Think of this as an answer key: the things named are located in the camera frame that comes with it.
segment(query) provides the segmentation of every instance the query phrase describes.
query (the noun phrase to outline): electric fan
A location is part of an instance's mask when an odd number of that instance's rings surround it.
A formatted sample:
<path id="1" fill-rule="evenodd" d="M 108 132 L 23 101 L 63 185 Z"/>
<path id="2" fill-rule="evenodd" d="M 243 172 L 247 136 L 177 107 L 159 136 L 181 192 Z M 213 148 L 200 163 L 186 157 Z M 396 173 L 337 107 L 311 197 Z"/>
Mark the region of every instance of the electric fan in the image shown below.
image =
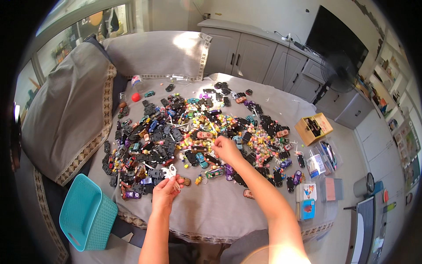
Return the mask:
<path id="1" fill-rule="evenodd" d="M 328 88 L 338 93 L 348 93 L 353 90 L 357 73 L 352 61 L 345 54 L 330 53 L 322 61 L 321 74 L 325 83 L 313 104 L 321 100 Z"/>

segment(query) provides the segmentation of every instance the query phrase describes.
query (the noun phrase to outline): teal plastic basket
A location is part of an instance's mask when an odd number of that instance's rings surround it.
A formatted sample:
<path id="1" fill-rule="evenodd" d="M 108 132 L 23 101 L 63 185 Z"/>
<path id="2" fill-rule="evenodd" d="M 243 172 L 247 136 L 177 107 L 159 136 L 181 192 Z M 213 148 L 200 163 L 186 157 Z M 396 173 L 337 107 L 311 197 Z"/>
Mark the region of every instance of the teal plastic basket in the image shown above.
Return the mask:
<path id="1" fill-rule="evenodd" d="M 60 228 L 78 251 L 104 250 L 117 211 L 98 185 L 79 174 L 60 211 Z"/>

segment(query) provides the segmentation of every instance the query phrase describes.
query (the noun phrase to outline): pillowcase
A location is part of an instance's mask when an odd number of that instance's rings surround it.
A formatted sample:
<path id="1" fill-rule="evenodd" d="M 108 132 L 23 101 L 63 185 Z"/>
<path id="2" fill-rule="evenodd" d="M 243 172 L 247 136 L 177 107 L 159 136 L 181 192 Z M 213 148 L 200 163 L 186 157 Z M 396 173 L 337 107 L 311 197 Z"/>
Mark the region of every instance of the pillowcase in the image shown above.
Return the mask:
<path id="1" fill-rule="evenodd" d="M 102 41 L 119 71 L 127 77 L 163 79 L 185 74 L 201 81 L 212 37 L 193 31 L 151 31 Z"/>

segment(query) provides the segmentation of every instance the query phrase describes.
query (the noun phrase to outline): poster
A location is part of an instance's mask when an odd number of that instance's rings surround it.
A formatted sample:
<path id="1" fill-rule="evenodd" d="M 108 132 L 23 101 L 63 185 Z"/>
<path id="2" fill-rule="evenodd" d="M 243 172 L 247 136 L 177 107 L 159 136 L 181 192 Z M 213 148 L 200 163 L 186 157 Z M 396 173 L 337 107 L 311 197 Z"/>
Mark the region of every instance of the poster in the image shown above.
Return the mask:
<path id="1" fill-rule="evenodd" d="M 407 168 L 420 150 L 419 139 L 410 118 L 395 130 L 394 139 L 400 153 L 401 166 Z"/>
<path id="2" fill-rule="evenodd" d="M 412 187 L 418 183 L 421 176 L 421 169 L 419 159 L 416 158 L 404 169 L 404 190 L 405 193 L 409 192 Z"/>

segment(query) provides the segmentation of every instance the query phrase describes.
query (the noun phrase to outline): hand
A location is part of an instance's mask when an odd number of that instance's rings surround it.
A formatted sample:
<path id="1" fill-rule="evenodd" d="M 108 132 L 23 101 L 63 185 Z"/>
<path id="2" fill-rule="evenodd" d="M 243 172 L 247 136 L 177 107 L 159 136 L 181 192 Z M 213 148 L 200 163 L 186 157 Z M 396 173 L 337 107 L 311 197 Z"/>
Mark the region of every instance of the hand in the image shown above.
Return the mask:
<path id="1" fill-rule="evenodd" d="M 164 213 L 166 216 L 170 215 L 173 199 L 180 193 L 180 191 L 174 190 L 174 181 L 177 180 L 178 184 L 184 182 L 184 179 L 179 179 L 179 177 L 180 175 L 177 174 L 176 177 L 164 179 L 157 186 L 155 186 L 154 190 L 152 191 L 153 213 Z"/>
<path id="2" fill-rule="evenodd" d="M 235 142 L 225 136 L 219 136 L 215 140 L 214 146 L 211 146 L 211 149 L 232 167 L 234 167 L 234 164 L 243 160 L 243 156 L 239 149 L 237 149 Z"/>

